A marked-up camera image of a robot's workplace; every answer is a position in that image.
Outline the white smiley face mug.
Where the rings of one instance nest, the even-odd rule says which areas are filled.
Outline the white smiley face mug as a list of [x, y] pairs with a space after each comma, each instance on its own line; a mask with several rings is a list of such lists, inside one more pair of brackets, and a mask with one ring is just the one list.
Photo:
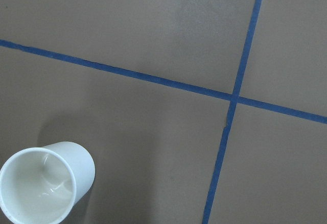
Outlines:
[[61, 223], [95, 175], [91, 154], [74, 142], [18, 151], [1, 168], [1, 210], [12, 223]]

